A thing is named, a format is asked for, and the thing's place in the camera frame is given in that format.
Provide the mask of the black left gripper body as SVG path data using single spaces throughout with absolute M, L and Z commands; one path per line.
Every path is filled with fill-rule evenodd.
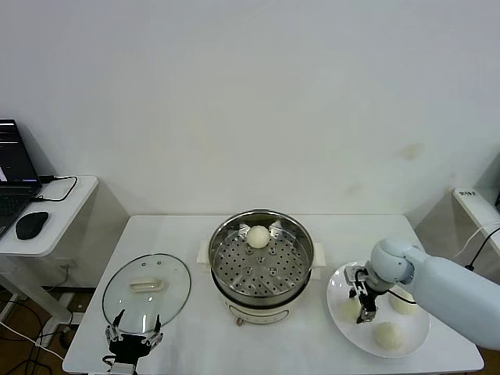
M 137 364 L 151 351 L 151 343 L 144 336 L 121 334 L 109 342 L 109 351 L 115 363 Z

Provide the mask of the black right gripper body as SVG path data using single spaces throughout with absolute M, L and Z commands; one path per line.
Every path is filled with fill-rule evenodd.
M 356 289 L 357 295 L 359 296 L 359 302 L 362 311 L 366 313 L 375 313 L 377 311 L 376 298 L 377 293 L 370 287 L 358 287 Z

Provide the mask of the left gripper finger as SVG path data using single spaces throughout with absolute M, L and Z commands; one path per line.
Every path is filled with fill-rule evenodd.
M 156 316 L 155 326 L 153 329 L 153 333 L 144 339 L 142 342 L 146 344 L 148 347 L 156 347 L 163 339 L 163 333 L 161 332 L 161 320 L 160 315 Z
M 118 341 L 123 340 L 123 337 L 122 337 L 121 333 L 119 332 L 119 324 L 120 324 L 120 321 L 122 320 L 124 312 L 125 312 L 125 309 L 122 309 L 120 311 L 120 313 L 115 316 L 112 323 L 106 327 L 105 337 L 106 337 L 108 344 L 111 344 L 112 342 L 118 342 Z

